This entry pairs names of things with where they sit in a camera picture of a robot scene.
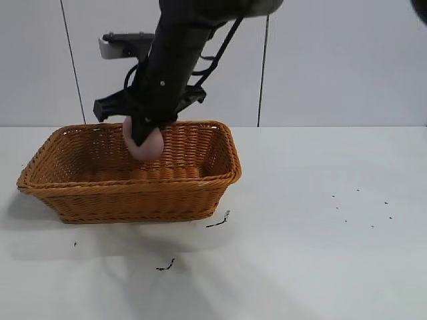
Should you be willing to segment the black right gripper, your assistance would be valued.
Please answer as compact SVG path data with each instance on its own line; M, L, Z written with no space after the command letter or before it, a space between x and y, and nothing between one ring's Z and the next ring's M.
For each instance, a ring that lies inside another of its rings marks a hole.
M93 114L99 122L129 117L132 139L141 146L156 127L174 122L179 112L204 101L204 81L205 70L184 75L179 66L155 75L147 61L140 61L126 73L122 89L94 101Z

